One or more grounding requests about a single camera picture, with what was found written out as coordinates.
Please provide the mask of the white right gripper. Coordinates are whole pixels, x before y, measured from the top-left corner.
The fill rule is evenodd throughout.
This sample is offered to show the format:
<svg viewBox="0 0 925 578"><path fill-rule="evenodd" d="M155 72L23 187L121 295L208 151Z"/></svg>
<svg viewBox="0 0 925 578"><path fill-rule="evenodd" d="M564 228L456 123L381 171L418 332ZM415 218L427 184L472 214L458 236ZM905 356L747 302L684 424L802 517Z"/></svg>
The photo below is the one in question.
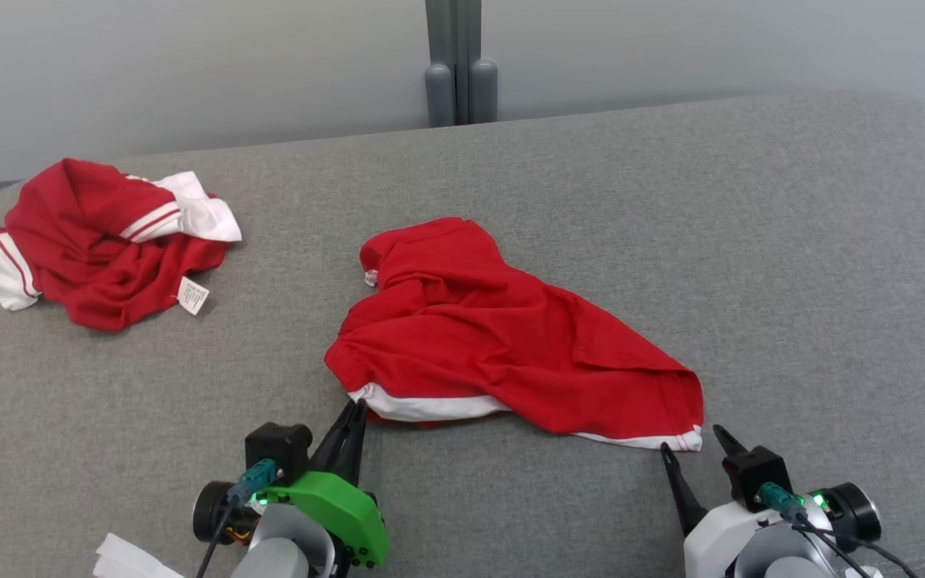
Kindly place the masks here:
<svg viewBox="0 0 925 578"><path fill-rule="evenodd" d="M713 425L723 464L743 464L749 450L724 428ZM826 578L826 547L806 535L808 506L752 512L738 502L708 510L684 479L682 465L668 443L660 454L684 534L686 578Z"/></svg>

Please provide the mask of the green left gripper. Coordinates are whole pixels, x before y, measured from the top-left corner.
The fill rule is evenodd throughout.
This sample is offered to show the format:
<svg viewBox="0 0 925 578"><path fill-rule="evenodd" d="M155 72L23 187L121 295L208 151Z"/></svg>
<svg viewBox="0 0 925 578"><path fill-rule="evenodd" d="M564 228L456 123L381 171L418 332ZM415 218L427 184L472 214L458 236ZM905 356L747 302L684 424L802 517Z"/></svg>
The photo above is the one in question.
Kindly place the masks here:
<svg viewBox="0 0 925 578"><path fill-rule="evenodd" d="M313 568L375 568L388 559L389 534L374 498L357 487L369 413L348 400L290 486L264 491L256 546L294 546Z"/></svg>

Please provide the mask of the red shorts white trim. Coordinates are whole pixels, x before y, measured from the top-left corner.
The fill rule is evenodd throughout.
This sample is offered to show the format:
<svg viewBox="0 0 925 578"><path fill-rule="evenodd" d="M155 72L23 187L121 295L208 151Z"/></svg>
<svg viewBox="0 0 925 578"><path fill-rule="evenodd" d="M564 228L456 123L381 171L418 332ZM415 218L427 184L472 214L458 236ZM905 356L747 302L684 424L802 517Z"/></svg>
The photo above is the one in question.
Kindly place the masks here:
<svg viewBox="0 0 925 578"><path fill-rule="evenodd" d="M511 411L555 435L701 450L697 374L591 301L511 267L475 221L375 235L360 263L375 292L349 308L324 363L376 416Z"/></svg>

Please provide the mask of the red jersey white sleeves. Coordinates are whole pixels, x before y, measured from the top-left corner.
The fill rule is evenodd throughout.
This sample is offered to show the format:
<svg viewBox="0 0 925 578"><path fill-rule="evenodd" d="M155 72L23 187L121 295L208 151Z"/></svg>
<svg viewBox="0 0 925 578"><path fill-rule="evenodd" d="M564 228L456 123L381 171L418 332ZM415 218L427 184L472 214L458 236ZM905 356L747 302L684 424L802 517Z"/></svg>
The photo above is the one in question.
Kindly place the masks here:
<svg viewBox="0 0 925 578"><path fill-rule="evenodd" d="M61 160L30 179L0 227L0 306L45 299L70 321L122 332L208 297L190 276L223 263L242 241L226 201L194 172L158 181L112 165Z"/></svg>

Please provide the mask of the white crumpled cloth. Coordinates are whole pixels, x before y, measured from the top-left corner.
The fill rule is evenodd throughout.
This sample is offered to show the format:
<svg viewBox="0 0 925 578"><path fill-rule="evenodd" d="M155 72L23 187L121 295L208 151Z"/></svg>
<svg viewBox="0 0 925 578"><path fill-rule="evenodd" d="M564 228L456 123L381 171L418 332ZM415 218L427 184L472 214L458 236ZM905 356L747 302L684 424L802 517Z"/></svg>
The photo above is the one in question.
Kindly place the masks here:
<svg viewBox="0 0 925 578"><path fill-rule="evenodd" d="M96 554L93 578L185 578L150 553L111 533Z"/></svg>

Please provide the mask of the grey partition post twin feet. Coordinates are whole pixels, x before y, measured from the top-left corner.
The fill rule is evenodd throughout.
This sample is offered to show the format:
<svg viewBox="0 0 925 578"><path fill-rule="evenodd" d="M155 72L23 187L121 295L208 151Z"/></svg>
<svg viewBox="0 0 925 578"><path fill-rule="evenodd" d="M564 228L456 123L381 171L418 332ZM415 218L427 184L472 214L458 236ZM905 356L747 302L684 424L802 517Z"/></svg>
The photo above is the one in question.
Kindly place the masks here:
<svg viewBox="0 0 925 578"><path fill-rule="evenodd" d="M482 0L423 0L430 65L423 72L431 128L498 121L498 65L482 55Z"/></svg>

